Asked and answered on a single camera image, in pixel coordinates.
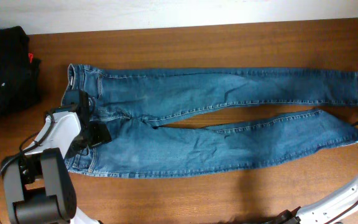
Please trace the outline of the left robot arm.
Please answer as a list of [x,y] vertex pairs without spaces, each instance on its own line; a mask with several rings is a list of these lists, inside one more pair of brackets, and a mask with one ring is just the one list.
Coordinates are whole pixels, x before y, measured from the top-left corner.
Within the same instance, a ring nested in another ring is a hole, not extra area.
[[90,121],[87,92],[68,90],[63,106],[47,111],[27,147],[6,157],[0,169],[11,223],[96,223],[77,206],[65,159],[111,141],[104,124]]

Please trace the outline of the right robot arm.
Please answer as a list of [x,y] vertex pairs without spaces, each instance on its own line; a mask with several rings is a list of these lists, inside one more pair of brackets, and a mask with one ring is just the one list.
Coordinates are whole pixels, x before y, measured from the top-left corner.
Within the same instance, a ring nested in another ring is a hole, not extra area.
[[339,223],[358,211],[358,175],[327,197],[294,211],[285,210],[267,224]]

